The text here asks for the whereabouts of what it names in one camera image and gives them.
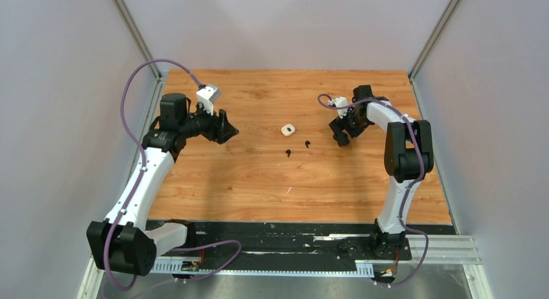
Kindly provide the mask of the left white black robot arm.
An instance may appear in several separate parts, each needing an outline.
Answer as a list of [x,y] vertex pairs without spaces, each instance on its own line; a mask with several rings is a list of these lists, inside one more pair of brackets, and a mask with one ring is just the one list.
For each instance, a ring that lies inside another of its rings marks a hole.
[[161,98],[160,114],[140,144],[144,155],[117,204],[103,221],[93,221],[87,228],[87,240],[99,269],[145,276],[159,256],[173,249],[183,256],[197,250],[199,240],[192,222],[170,219],[159,228],[146,230],[146,221],[161,183],[188,139],[203,136],[223,144],[238,134],[226,111],[214,109],[220,94],[209,86],[199,90],[194,112],[184,94],[170,93]]

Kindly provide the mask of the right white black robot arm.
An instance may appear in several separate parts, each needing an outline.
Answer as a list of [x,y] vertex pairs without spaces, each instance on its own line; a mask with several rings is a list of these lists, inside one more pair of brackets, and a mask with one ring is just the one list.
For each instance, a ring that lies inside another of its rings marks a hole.
[[378,126],[385,132],[384,167],[388,175],[385,203],[374,222],[374,230],[363,250],[375,258],[387,258],[406,246],[407,216],[414,194],[434,168],[432,129],[427,120],[402,113],[384,96],[374,96],[370,85],[353,90],[353,98],[328,97],[321,103],[335,110],[329,127],[337,145],[349,145],[366,128]]

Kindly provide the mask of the white earbud charging case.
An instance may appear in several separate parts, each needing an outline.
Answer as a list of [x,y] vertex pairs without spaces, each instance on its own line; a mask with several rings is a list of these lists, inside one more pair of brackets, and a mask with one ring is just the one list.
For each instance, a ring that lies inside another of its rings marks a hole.
[[295,133],[295,131],[296,131],[296,128],[292,124],[286,124],[280,130],[281,134],[285,137],[290,137]]

